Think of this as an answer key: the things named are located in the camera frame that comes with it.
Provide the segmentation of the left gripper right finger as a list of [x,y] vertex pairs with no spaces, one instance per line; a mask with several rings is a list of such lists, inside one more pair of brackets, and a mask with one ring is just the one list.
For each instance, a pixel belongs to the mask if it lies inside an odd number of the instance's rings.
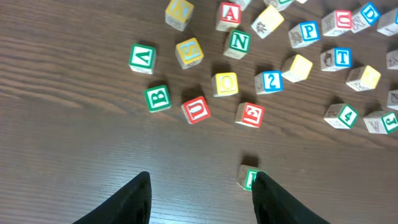
[[258,224],[328,224],[265,172],[257,173],[251,189]]

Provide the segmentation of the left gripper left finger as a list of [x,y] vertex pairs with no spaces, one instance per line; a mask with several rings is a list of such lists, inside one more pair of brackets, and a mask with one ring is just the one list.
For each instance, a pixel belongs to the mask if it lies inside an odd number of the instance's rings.
[[144,171],[73,224],[149,224],[151,204],[150,174]]

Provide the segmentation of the green R block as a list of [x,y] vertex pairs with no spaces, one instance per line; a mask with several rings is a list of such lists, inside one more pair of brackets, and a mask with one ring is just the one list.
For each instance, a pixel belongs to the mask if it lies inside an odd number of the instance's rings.
[[252,182],[255,181],[258,172],[267,173],[267,171],[259,169],[258,167],[241,164],[237,176],[238,185],[244,190],[252,191]]

